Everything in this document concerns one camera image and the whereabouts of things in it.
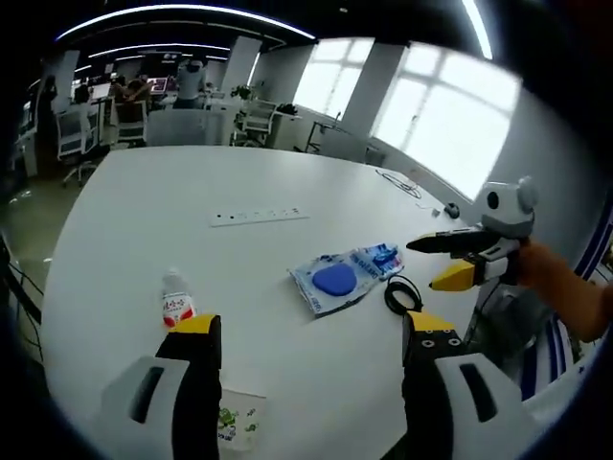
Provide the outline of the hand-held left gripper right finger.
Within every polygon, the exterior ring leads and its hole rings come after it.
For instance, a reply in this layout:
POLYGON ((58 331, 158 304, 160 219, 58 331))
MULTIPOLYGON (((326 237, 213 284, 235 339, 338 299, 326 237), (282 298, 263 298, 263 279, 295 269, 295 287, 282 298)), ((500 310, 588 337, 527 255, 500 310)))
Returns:
POLYGON ((451 325, 426 312, 403 316, 406 459, 517 459, 526 446, 519 387, 451 325))

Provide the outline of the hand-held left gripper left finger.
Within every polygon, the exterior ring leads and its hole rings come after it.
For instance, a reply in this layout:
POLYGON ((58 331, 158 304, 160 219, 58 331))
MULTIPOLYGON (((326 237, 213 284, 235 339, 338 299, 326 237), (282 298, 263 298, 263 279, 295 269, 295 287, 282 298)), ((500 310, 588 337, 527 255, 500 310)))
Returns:
POLYGON ((98 444, 110 459, 217 459, 222 395, 221 319, 171 328, 102 391, 98 444))

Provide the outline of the person's right hand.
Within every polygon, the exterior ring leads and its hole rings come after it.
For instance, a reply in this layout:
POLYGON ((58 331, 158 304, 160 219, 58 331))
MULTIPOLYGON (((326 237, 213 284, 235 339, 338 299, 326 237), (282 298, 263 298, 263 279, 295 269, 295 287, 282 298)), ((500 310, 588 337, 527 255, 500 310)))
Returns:
POLYGON ((526 240, 519 248, 518 281, 526 288, 544 291, 554 284, 566 268, 564 260, 541 243, 526 240))

